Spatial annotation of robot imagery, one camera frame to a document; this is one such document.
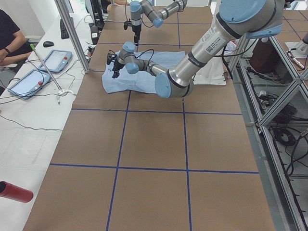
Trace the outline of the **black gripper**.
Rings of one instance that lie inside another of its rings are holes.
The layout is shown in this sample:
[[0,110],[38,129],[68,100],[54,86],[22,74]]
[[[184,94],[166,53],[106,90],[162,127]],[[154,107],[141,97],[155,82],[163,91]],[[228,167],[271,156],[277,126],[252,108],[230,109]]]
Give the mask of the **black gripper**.
[[132,26],[132,31],[134,32],[134,43],[139,44],[140,35],[141,35],[141,25]]
[[121,69],[122,69],[122,64],[119,63],[118,61],[114,61],[114,66],[113,66],[113,69],[112,69],[112,71],[114,73],[113,73],[112,78],[118,78],[119,75],[120,75],[120,70]]

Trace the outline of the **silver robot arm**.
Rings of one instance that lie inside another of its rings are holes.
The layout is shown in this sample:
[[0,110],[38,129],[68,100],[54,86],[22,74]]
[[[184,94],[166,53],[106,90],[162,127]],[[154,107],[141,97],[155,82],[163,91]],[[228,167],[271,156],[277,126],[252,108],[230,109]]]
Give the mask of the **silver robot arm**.
[[146,71],[155,76],[154,88],[162,98],[185,97],[193,89],[192,77],[203,68],[229,41],[245,35],[261,39],[281,32],[283,0],[223,0],[212,26],[175,66],[166,69],[153,61],[138,59],[135,44],[126,42],[119,54],[108,54],[113,63],[113,77],[126,68],[130,74]]
[[124,29],[130,26],[134,32],[134,43],[139,44],[141,35],[142,15],[146,16],[156,28],[160,27],[164,20],[172,14],[182,12],[187,5],[186,0],[174,0],[170,5],[156,11],[149,0],[132,0],[129,4],[130,19],[124,23]]

